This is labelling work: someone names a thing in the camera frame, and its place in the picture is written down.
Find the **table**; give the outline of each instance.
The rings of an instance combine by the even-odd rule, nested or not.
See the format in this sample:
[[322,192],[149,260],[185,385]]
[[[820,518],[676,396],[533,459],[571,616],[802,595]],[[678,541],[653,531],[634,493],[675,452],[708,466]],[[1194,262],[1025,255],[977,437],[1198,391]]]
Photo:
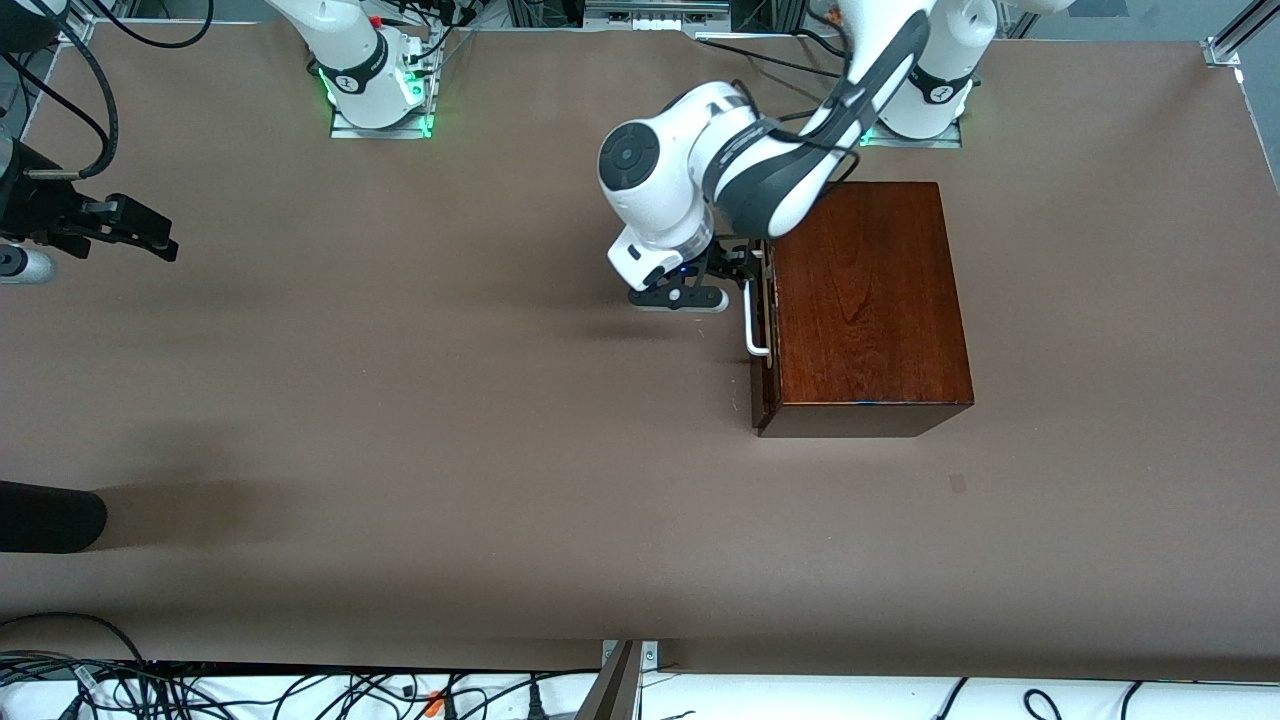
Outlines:
[[[1194,44],[998,42],[964,150],[867,151],[861,179],[940,183],[965,319],[977,405],[913,441],[756,438],[740,318],[635,313],[604,256],[609,128],[710,78],[774,113],[823,78],[677,33],[481,33],[435,138],[356,142],[282,23],[92,47],[123,135],[84,190],[163,210],[182,256],[100,246],[0,295],[0,471],[118,520],[0,559],[5,612],[204,660],[657,637],[716,671],[1276,675],[1280,202]],[[100,108],[78,59],[52,82]],[[49,102],[28,142],[95,151]]]

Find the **cable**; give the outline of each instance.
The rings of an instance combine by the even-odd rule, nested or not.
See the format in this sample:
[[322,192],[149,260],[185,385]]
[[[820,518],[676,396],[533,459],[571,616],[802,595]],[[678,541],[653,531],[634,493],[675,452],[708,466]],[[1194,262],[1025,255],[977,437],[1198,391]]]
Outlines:
[[813,73],[815,76],[823,76],[823,77],[831,77],[831,78],[838,78],[840,77],[836,73],[829,72],[829,70],[823,70],[823,69],[819,69],[819,68],[810,68],[808,65],[801,65],[799,63],[792,63],[790,60],[782,60],[780,58],[771,58],[769,55],[762,55],[759,53],[753,53],[750,50],[742,50],[741,47],[733,47],[731,45],[722,45],[719,42],[712,41],[712,40],[699,40],[698,42],[700,42],[700,44],[703,44],[703,45],[705,45],[708,47],[714,47],[717,50],[726,50],[728,53],[737,53],[739,55],[746,55],[748,58],[755,58],[756,60],[764,60],[765,63],[773,63],[776,65],[782,65],[783,68],[792,68],[792,69],[796,69],[796,70],[804,70],[806,73]]
[[547,710],[543,707],[543,691],[538,687],[538,675],[530,673],[532,684],[529,685],[529,716],[527,720],[547,720]]
[[951,706],[956,702],[956,696],[960,694],[960,688],[969,682],[969,678],[960,678],[955,685],[951,687],[951,692],[947,693],[947,701],[942,705],[942,711],[933,716],[933,720],[946,720],[947,715],[951,714]]
[[863,156],[859,155],[858,152],[850,152],[849,156],[852,158],[854,160],[849,164],[847,168],[845,168],[845,172],[840,173],[838,178],[828,182],[827,187],[822,188],[822,192],[818,193],[818,200],[822,200],[823,197],[835,192],[837,187],[840,187],[846,179],[849,179],[849,176],[854,174],[854,170],[858,169],[858,165],[863,164]]
[[[36,5],[36,9],[44,13],[46,18],[54,20],[54,23],[58,24],[58,28],[63,32],[63,35],[67,36],[68,40],[72,41],[72,45],[76,46],[76,50],[78,50],[79,54],[84,58],[84,63],[88,64],[88,69],[92,70],[93,78],[97,79],[97,86],[102,91],[102,100],[106,102],[108,132],[104,133],[102,127],[99,126],[96,122],[90,123],[90,127],[93,128],[93,131],[101,140],[102,149],[99,151],[97,159],[93,160],[93,163],[90,164],[87,168],[76,173],[70,173],[67,170],[27,170],[27,177],[32,179],[65,181],[65,179],[84,179],[101,174],[102,170],[105,170],[108,165],[111,164],[111,160],[115,158],[115,147],[120,140],[120,117],[115,109],[115,95],[111,92],[111,85],[106,81],[106,73],[102,72],[102,65],[97,63],[97,58],[95,58],[93,53],[91,53],[88,46],[84,45],[84,41],[76,35],[76,29],[72,28],[69,24],[67,24],[67,20],[61,15],[58,15],[51,9],[49,9],[49,5],[46,5],[44,0],[31,0],[31,3]],[[5,55],[4,59],[6,63],[13,65],[13,58]],[[74,113],[76,117],[86,122],[90,120],[90,117],[84,114],[83,110],[76,108],[74,104],[68,101],[61,95],[58,95],[51,90],[49,90],[49,87],[45,86],[45,83],[40,81],[40,78],[36,78],[35,76],[29,74],[29,70],[23,72],[19,69],[18,72],[22,73],[23,77],[26,77],[27,79],[33,79],[36,87],[40,87],[46,94],[49,94],[49,96],[56,100],[59,105],[63,105],[68,110],[72,110],[72,113]]]
[[35,85],[40,90],[40,92],[44,92],[45,95],[52,97],[54,100],[58,101],[59,105],[61,105],[63,108],[67,108],[68,110],[70,110],[70,113],[73,115],[76,115],[77,118],[79,118],[81,120],[83,120],[90,127],[90,129],[92,129],[93,133],[97,135],[99,141],[104,146],[106,146],[106,143],[109,142],[109,137],[106,135],[106,131],[102,129],[102,126],[100,126],[97,123],[97,120],[95,120],[88,113],[86,113],[84,110],[81,110],[78,106],[76,106],[74,102],[72,102],[70,100],[63,97],[63,95],[60,92],[58,92],[56,90],[54,90],[54,88],[49,87],[47,85],[45,85],[45,81],[40,79],[38,76],[36,76],[29,69],[27,69],[27,67],[23,63],[19,63],[12,55],[5,54],[5,55],[0,55],[0,58],[3,58],[4,61],[9,64],[10,68],[13,68],[14,70],[18,72],[18,77],[22,78],[22,82],[24,82],[24,83],[29,82],[29,83]]
[[586,675],[586,674],[591,674],[591,673],[599,673],[599,670],[558,670],[556,673],[539,673],[536,676],[534,676],[534,678],[531,678],[529,680],[525,680],[522,683],[516,683],[515,685],[511,685],[509,688],[507,688],[504,691],[494,693],[493,696],[490,696],[489,698],[486,698],[479,707],[472,707],[466,714],[463,714],[462,716],[460,716],[458,720],[467,720],[467,717],[471,717],[476,712],[480,712],[481,708],[484,708],[484,711],[488,714],[489,703],[497,701],[500,697],[511,694],[511,693],[513,693],[513,692],[516,692],[516,691],[518,691],[521,688],[526,688],[526,687],[529,687],[532,683],[536,683],[539,680],[550,680],[552,678],[563,678],[564,675]]
[[1142,680],[1129,685],[1129,689],[1124,693],[1124,700],[1120,701],[1120,720],[1129,720],[1129,701],[1133,700],[1133,693],[1138,692],[1142,687]]
[[436,40],[435,45],[433,45],[428,50],[424,50],[420,55],[413,55],[412,58],[408,59],[408,61],[410,63],[416,63],[416,61],[421,60],[422,58],[430,58],[431,53],[435,53],[436,50],[439,50],[440,46],[444,45],[444,41],[449,38],[449,33],[453,32],[454,27],[457,27],[457,26],[448,26],[447,28],[444,28],[444,32],[440,35],[440,40]]
[[787,115],[778,115],[774,119],[778,120],[780,123],[790,123],[791,120],[799,120],[799,119],[803,119],[803,118],[812,118],[814,113],[817,113],[817,110],[801,110],[799,113],[791,113],[791,114],[787,114]]
[[806,27],[796,28],[796,29],[791,31],[791,35],[797,36],[797,37],[808,37],[809,40],[813,40],[814,42],[817,42],[818,45],[820,45],[823,50],[826,50],[827,53],[831,53],[832,55],[835,55],[837,58],[844,58],[845,56],[844,53],[841,53],[840,50],[836,50],[835,45],[827,42],[826,37],[818,35],[817,32],[814,32],[814,31],[812,31],[812,29],[809,29]]
[[1050,717],[1044,717],[1039,712],[1036,712],[1036,708],[1032,707],[1033,697],[1038,697],[1048,703],[1048,708],[1053,711],[1052,720],[1062,720],[1062,714],[1057,711],[1057,703],[1053,702],[1053,698],[1048,697],[1048,693],[1038,688],[1032,688],[1025,693],[1023,693],[1023,707],[1027,708],[1028,715],[1030,715],[1036,720],[1051,720]]
[[183,47],[191,47],[192,45],[200,42],[209,32],[209,28],[212,27],[214,24],[214,0],[207,0],[209,9],[205,12],[205,22],[201,23],[200,29],[196,31],[196,35],[179,42],[161,42],[159,40],[151,40],[150,37],[143,37],[129,29],[128,26],[120,22],[120,18],[115,17],[115,13],[113,13],[110,8],[102,4],[102,0],[88,0],[88,1],[92,3],[93,6],[99,9],[99,12],[102,13],[104,18],[111,20],[111,24],[120,28],[120,31],[123,31],[124,35],[128,35],[129,37],[137,40],[143,45],[150,45],[151,47],[160,47],[161,50],[180,50]]

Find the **white handle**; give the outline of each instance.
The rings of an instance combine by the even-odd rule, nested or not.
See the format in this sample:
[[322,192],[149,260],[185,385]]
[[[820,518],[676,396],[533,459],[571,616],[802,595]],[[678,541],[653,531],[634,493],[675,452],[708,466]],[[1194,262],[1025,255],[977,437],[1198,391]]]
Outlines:
[[755,318],[751,316],[751,281],[742,284],[742,319],[746,322],[746,351],[756,357],[768,357],[769,348],[755,345]]

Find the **wood panel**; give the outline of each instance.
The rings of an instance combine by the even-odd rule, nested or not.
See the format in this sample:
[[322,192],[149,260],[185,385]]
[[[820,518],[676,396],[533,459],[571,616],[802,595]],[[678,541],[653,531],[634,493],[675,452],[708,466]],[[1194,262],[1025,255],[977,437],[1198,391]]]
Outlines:
[[914,437],[973,404],[936,183],[835,188],[772,247],[772,269],[762,434]]

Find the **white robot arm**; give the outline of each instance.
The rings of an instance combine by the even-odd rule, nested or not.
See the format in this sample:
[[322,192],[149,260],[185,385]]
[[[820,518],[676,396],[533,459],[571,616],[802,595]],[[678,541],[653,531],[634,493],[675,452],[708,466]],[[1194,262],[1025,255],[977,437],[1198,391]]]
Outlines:
[[375,27],[353,0],[266,0],[293,23],[320,65],[329,97],[351,124],[384,128],[421,105],[422,41]]
[[[1047,13],[1071,1],[1018,4]],[[804,219],[831,173],[882,115],[892,115],[890,126],[901,135],[932,137],[963,110],[973,69],[995,35],[993,0],[838,5],[852,54],[800,133],[760,117],[742,90],[712,82],[605,138],[600,187],[626,223],[608,255],[631,286],[634,305],[723,310],[728,297],[701,281],[744,284],[753,261],[745,249],[724,252],[713,241],[712,206],[735,234],[774,240]],[[915,91],[895,95],[905,85]]]
[[[760,117],[744,92],[724,82],[695,87],[658,117],[611,132],[600,149],[599,179],[626,228],[609,260],[634,288],[632,302],[723,310],[727,297],[700,282],[650,296],[654,302],[637,300],[663,278],[689,274],[686,264],[712,249],[710,205],[740,236],[772,240],[795,228],[915,67],[936,1],[842,0],[852,54],[845,77],[799,135]],[[732,275],[718,263],[701,269]]]

